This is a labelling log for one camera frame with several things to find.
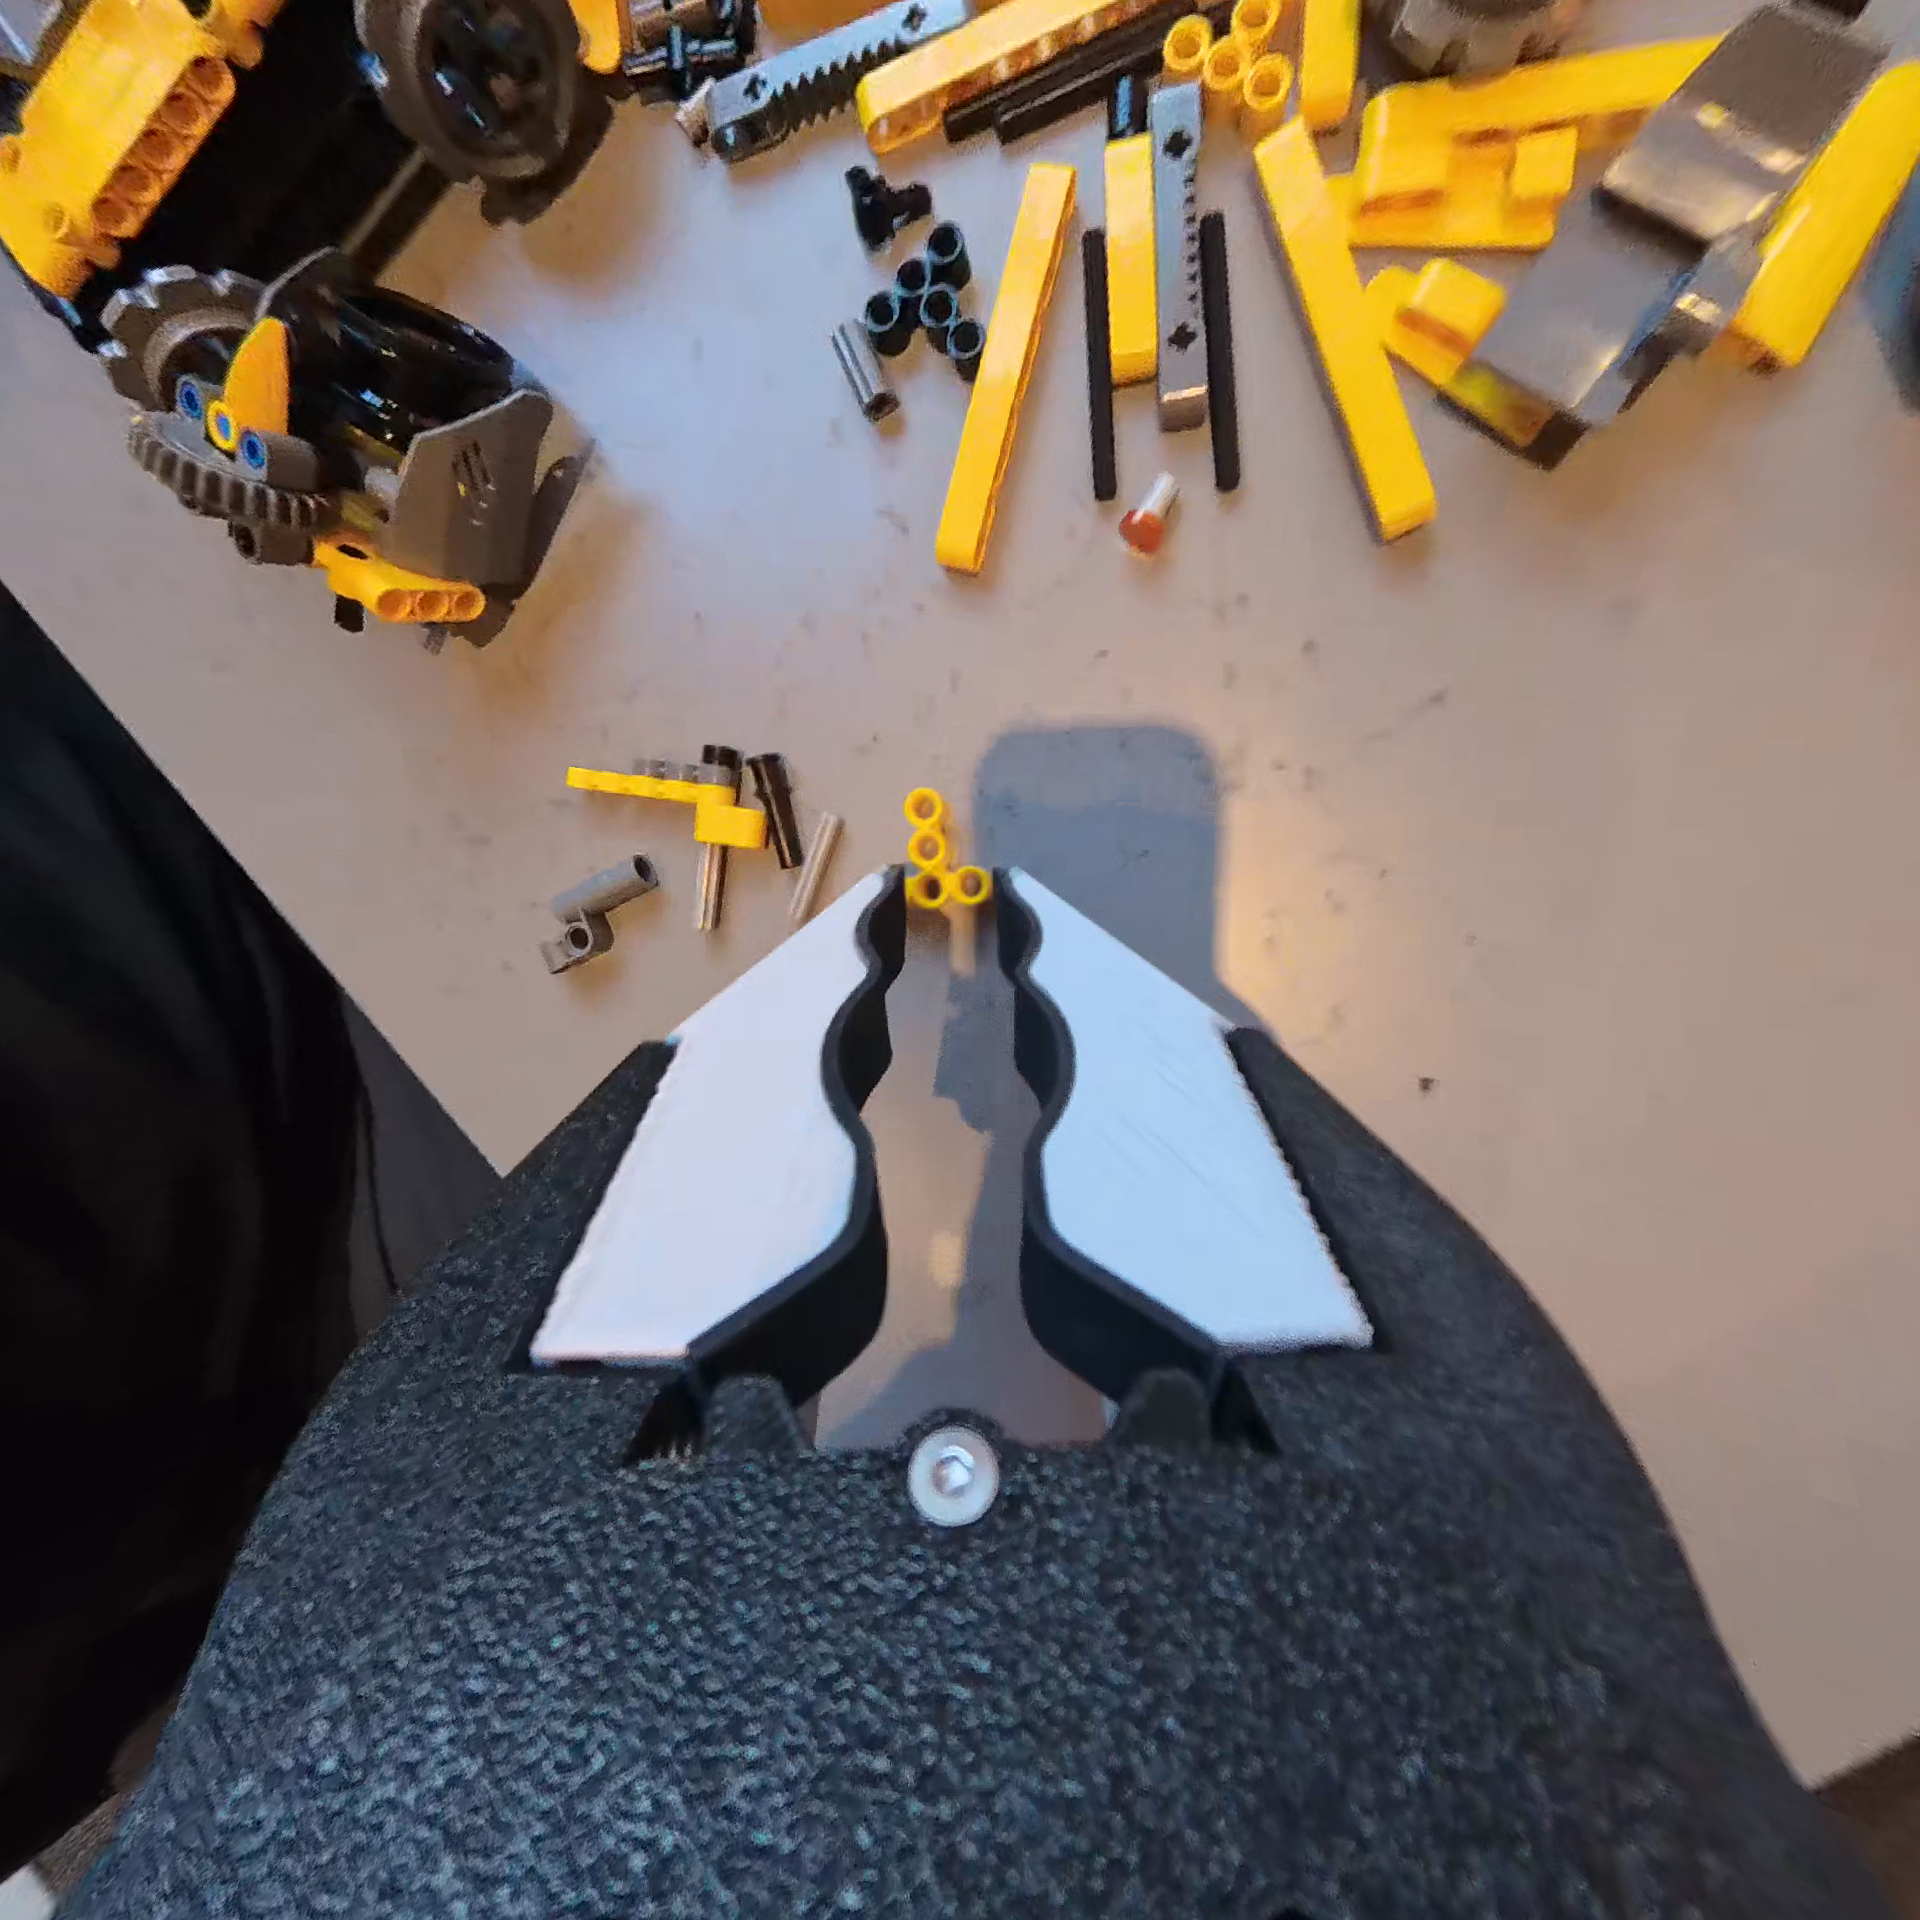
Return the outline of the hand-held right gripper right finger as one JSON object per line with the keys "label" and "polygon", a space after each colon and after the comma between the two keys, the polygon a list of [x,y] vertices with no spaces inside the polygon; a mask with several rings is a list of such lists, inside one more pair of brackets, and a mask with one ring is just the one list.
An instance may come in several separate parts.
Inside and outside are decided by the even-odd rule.
{"label": "hand-held right gripper right finger", "polygon": [[1041,1350],[1104,1402],[1376,1330],[1239,1066],[1240,1035],[1029,872],[999,875],[1021,1161],[1018,1286]]}

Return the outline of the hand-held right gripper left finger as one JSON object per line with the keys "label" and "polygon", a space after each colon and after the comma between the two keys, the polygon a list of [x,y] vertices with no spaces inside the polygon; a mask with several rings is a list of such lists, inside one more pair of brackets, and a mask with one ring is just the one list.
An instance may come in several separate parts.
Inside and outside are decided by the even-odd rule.
{"label": "hand-held right gripper left finger", "polygon": [[533,1330],[535,1370],[768,1377],[802,1405],[880,1328],[887,1249],[861,1108],[893,1051],[904,877],[852,883],[664,1042],[663,1070]]}

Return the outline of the small yellow angled connector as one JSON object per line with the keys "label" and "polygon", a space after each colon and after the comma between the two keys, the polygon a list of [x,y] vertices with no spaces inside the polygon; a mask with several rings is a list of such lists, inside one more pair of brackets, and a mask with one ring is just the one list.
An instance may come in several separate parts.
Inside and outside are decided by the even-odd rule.
{"label": "small yellow angled connector", "polygon": [[960,834],[941,790],[926,784],[908,790],[902,819],[908,906],[954,921],[992,900],[992,874],[960,859]]}

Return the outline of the small yellow toy beam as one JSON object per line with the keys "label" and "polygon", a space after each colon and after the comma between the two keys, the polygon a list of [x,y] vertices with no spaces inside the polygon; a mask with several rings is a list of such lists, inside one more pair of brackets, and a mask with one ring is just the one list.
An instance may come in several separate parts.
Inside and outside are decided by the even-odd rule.
{"label": "small yellow toy beam", "polygon": [[648,760],[629,774],[568,765],[567,787],[607,797],[686,806],[692,838],[704,848],[766,848],[766,814],[761,806],[741,803],[733,761]]}

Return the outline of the pile of toy parts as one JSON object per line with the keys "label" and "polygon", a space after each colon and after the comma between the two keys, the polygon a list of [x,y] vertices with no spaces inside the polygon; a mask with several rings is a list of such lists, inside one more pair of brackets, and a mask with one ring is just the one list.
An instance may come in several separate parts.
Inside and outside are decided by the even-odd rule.
{"label": "pile of toy parts", "polygon": [[1914,62],[1858,5],[1557,54],[1577,5],[882,5],[753,54],[753,5],[561,5],[591,81],[670,100],[738,163],[852,107],[871,154],[1012,144],[1110,96],[1082,233],[1089,490],[1118,497],[1113,396],[1207,425],[1240,485],[1229,253],[1198,203],[1236,128],[1382,541],[1432,481],[1392,365],[1537,467],[1670,363],[1799,365],[1914,171]]}

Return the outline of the grey desk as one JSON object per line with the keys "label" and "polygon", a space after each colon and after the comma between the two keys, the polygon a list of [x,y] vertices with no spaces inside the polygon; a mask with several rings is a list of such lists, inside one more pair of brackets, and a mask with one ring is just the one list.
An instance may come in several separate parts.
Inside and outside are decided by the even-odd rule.
{"label": "grey desk", "polygon": [[[1256,1017],[1511,1262],[1638,1446],[1719,1633],[1818,1780],[1914,1726],[1914,414],[1860,280],[1808,361],[1695,363],[1535,472],[1436,405],[1380,545],[1248,150],[1240,488],[1118,396],[1088,483],[1071,233],[988,566],[934,557],[969,392],[868,424],[829,336],[852,115],[726,166],[620,107],[528,227],[447,196],[393,260],[514,347],[591,467],[487,649],[337,630],[126,454],[5,266],[5,584],[497,1168],[781,934],[741,857],[690,926],[671,806],[568,764],[777,750],[897,857],[910,787]],[[1178,473],[1154,560],[1122,502]],[[550,899],[657,888],[550,977]]]}

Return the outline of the person's black top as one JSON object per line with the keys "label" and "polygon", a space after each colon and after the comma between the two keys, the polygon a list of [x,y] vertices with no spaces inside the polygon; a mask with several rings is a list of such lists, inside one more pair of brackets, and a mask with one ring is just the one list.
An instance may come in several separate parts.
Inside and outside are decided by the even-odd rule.
{"label": "person's black top", "polygon": [[343,1000],[1,592],[1,1867],[104,1802],[351,1344]]}

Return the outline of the yellow grey wheel assembly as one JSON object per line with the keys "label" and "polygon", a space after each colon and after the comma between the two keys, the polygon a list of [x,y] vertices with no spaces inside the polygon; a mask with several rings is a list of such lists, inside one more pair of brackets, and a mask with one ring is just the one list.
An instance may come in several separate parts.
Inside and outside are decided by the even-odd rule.
{"label": "yellow grey wheel assembly", "polygon": [[488,646],[589,468],[514,352],[341,249],[273,280],[154,268],[101,328],[134,467],[240,560],[316,569],[349,633]]}

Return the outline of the yellow black toy vehicle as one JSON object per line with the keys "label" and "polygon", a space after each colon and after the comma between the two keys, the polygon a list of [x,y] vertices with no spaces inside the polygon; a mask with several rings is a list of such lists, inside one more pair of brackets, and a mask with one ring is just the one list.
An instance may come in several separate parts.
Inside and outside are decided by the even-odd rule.
{"label": "yellow black toy vehicle", "polygon": [[450,185],[591,150],[629,5],[5,5],[1,241],[50,304],[183,258],[381,262]]}

